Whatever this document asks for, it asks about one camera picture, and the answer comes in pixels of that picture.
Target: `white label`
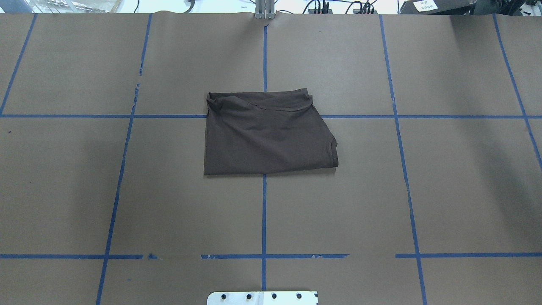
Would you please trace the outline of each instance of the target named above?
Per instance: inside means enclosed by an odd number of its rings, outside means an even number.
[[[418,11],[432,11],[438,9],[433,0],[422,0],[413,2]]]

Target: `metal plate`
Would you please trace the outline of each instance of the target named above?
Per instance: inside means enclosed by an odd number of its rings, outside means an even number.
[[[207,298],[207,305],[318,305],[316,291],[245,291],[216,292]]]

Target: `blue tape line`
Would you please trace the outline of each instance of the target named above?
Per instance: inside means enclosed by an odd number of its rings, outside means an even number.
[[[136,118],[206,118],[207,115],[135,115]]]
[[[324,258],[324,259],[341,259],[348,254],[267,254],[268,259],[304,259],[304,258]]]
[[[261,254],[210,254],[201,255],[202,259],[261,259]]]
[[[0,115],[2,118],[130,118],[130,115]],[[206,118],[207,115],[134,115],[134,118]],[[524,116],[398,115],[399,119],[524,119]],[[324,119],[393,119],[394,115],[322,115]],[[527,116],[542,119],[542,116]]]
[[[512,81],[512,85],[514,86],[515,96],[518,99],[519,107],[521,108],[521,113],[523,114],[523,118],[525,119],[525,125],[527,126],[529,137],[531,138],[531,143],[533,144],[534,154],[537,157],[538,166],[542,170],[542,158],[540,157],[540,151],[538,150],[537,142],[534,139],[533,131],[531,129],[531,124],[529,123],[529,119],[527,118],[527,112],[525,111],[525,107],[523,106],[523,101],[521,100],[518,86],[515,83],[514,74],[512,73],[512,68],[510,68],[510,63],[508,62],[508,57],[506,56],[505,46],[502,44],[501,32],[499,30],[499,24],[497,22],[497,16],[495,13],[493,13],[493,23],[495,24],[495,31],[497,33],[497,38],[499,39],[499,45],[501,47],[502,57],[505,59],[506,68],[508,69],[508,73],[510,75],[510,81]]]
[[[103,254],[0,254],[0,259],[103,259]],[[110,255],[109,259],[143,259],[143,255]]]
[[[201,255],[201,259],[342,259],[349,254],[210,254]]]
[[[107,270],[107,261],[109,259],[109,252],[111,250],[111,240],[113,239],[113,229],[115,228],[115,220],[117,218],[117,208],[120,198],[120,185],[122,184],[122,178],[124,177],[124,167],[126,165],[126,153],[128,152],[128,143],[130,142],[130,135],[132,134],[132,125],[134,122],[134,114],[136,111],[137,98],[139,95],[139,84],[135,86],[134,104],[132,106],[132,112],[130,114],[130,122],[128,123],[128,132],[126,134],[126,141],[124,142],[124,151],[122,152],[122,162],[120,164],[119,180],[117,182],[117,191],[115,193],[115,202],[113,204],[113,213],[111,214],[111,222],[109,224],[109,233],[107,235],[107,244],[105,248],[104,263],[102,265],[102,273],[100,276],[100,284],[98,286],[98,295],[96,296],[96,305],[101,302],[101,294],[104,289],[105,273]]]
[[[15,63],[15,68],[13,69],[13,73],[11,74],[11,78],[8,83],[8,88],[5,90],[4,99],[2,100],[2,106],[0,106],[0,115],[2,112],[4,112],[5,104],[8,101],[9,92],[11,91],[11,86],[13,85],[13,82],[15,81],[15,76],[17,75],[17,71],[19,70],[19,65],[21,64],[21,60],[23,59],[24,51],[27,48],[28,41],[30,40],[30,35],[32,34],[32,30],[34,28],[34,25],[36,24],[37,14],[34,14],[34,17],[32,18],[32,22],[30,24],[30,28],[28,29],[27,37],[24,39],[23,47],[21,48],[21,52],[19,53],[19,58],[17,59],[17,62]]]
[[[77,255],[77,254],[0,254],[0,258],[10,259],[103,259],[103,254]]]
[[[488,253],[399,253],[395,258],[461,258],[461,257],[542,257],[542,252],[488,252]]]
[[[267,27],[263,27],[263,91],[267,92]]]
[[[391,81],[390,59],[388,57],[388,46],[386,45],[386,32],[384,31],[384,20],[382,19],[382,15],[378,15],[378,18],[380,19],[380,33],[382,35],[382,46],[384,47],[384,59],[386,60],[386,69],[388,70],[388,84],[390,86],[391,100],[395,102],[395,91],[393,90],[393,82]]]
[[[143,63],[145,62],[145,54],[147,53],[147,43],[149,42],[149,32],[151,31],[152,13],[149,14],[147,21],[147,32],[145,33],[145,42],[143,43],[143,52],[141,53],[141,66],[139,66],[139,75],[143,75]]]
[[[484,115],[398,115],[400,119],[523,119],[523,116]]]
[[[3,118],[130,118],[130,115],[1,115]]]
[[[407,163],[405,161],[404,156],[404,150],[403,150],[403,140],[401,138],[401,127],[399,125],[399,115],[397,113],[397,105],[395,103],[395,93],[393,91],[393,82],[391,80],[391,68],[390,68],[390,60],[388,56],[388,47],[386,46],[386,34],[384,30],[384,20],[382,19],[382,15],[378,15],[380,19],[380,32],[382,33],[382,45],[384,47],[384,57],[386,59],[386,69],[388,70],[388,82],[390,85],[390,95],[391,95],[391,101],[392,101],[392,107],[393,107],[393,116],[395,117],[395,129],[397,131],[397,142],[399,144],[399,153],[401,155],[401,164],[403,167],[403,177],[406,184],[406,193],[408,195],[408,205],[410,208],[410,225],[412,228],[412,239],[414,241],[414,250],[416,251],[416,254],[420,254],[420,247],[418,245],[418,234],[416,232],[416,222],[414,220],[414,209],[412,207],[412,197],[410,196],[410,183],[408,180],[408,172],[407,172]],[[420,278],[420,290],[422,293],[422,302],[423,305],[427,305],[427,296],[425,293],[425,281],[423,279],[423,269],[422,269],[422,260],[417,257],[416,263],[418,267],[418,277]]]
[[[109,259],[143,259],[143,255],[110,254]]]
[[[262,291],[266,291],[267,254],[267,174],[262,177]]]
[[[263,91],[267,92],[267,27],[263,27]],[[262,177],[262,291],[266,291],[267,271],[267,175]]]
[[[324,119],[393,119],[392,115],[323,115]]]

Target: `metal bracket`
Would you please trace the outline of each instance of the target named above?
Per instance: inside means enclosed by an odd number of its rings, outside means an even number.
[[[207,305],[318,305],[316,291],[246,291],[211,293]]]
[[[275,18],[275,0],[255,0],[256,19],[274,19]]]

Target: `folded t-shirt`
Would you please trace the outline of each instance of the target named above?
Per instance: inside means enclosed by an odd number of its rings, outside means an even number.
[[[339,165],[337,141],[307,89],[209,93],[204,175],[268,174]]]

